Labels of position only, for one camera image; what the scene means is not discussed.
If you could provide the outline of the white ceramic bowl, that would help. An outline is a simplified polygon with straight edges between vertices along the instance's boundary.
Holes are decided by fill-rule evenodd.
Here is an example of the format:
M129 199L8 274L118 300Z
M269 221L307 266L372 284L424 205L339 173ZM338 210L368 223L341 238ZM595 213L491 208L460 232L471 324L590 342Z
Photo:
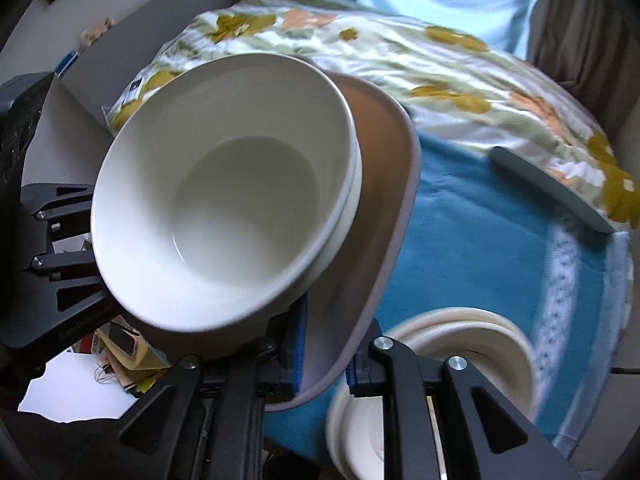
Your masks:
M117 133L91 234L102 278L133 318L204 333L295 300L348 168L345 110L308 64L256 53L203 64Z

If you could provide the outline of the cream bowl with print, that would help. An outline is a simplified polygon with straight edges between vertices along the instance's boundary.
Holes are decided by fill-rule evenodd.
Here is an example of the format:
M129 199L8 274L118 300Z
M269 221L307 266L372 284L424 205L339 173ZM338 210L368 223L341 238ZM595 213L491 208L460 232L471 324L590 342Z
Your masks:
M337 94L345 110L348 130L348 168L346 190L340 196L335 224L329 232L328 238L323 243L318 256L311 261L308 268L294 283L293 297L295 299L308 292L308 289L311 288L314 281L330 266L341 250L348 232L352 227L352 222L355 220L362 189L362 158L352 111L349 108L344 94L337 88L337 84L314 64L308 64L308 67L326 80L328 85Z

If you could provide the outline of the teal blue table cloth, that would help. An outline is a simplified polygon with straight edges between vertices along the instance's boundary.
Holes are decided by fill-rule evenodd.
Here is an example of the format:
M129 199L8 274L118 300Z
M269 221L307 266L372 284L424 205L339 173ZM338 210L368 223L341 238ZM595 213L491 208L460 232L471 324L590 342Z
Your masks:
M590 230L511 171L421 133L408 230L376 318L498 313L534 348L537 426L564 454L600 400L627 309L629 236Z

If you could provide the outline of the floral quilt blanket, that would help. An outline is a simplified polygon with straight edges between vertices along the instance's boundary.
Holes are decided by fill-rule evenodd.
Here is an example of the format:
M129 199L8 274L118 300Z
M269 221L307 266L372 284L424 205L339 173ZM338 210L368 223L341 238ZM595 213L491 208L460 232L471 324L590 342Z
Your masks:
M341 0L241 0L198 14L107 107L108 128L122 128L178 75L243 53L300 56L361 78L404 106L416 130L477 154L504 146L617 229L639 224L638 182L597 119L559 84L464 32Z

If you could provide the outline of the grey drape curtain right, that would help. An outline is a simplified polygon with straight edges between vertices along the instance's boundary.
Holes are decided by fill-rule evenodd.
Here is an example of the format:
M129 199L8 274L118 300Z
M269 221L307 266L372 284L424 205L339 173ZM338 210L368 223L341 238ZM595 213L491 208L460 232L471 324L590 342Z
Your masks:
M581 102L610 139L638 139L639 36L615 0L537 0L527 61Z

